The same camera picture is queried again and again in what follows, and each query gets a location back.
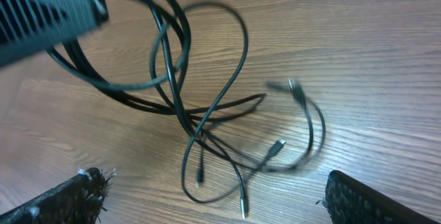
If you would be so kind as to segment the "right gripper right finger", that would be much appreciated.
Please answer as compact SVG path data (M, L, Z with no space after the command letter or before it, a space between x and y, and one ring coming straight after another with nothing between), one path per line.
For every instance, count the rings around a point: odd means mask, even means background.
M438 224L339 170L329 173L319 203L333 224Z

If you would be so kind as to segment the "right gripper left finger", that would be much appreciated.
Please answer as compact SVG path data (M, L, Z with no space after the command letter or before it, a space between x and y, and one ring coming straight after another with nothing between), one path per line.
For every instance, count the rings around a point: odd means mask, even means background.
M95 224L106 210L104 200L115 176L116 170L80 168L76 176L3 213L1 224Z

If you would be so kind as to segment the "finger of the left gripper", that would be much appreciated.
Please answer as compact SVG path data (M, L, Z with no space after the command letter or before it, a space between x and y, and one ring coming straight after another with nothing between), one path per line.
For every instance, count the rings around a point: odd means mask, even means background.
M97 29L104 0L1 0L1 67Z

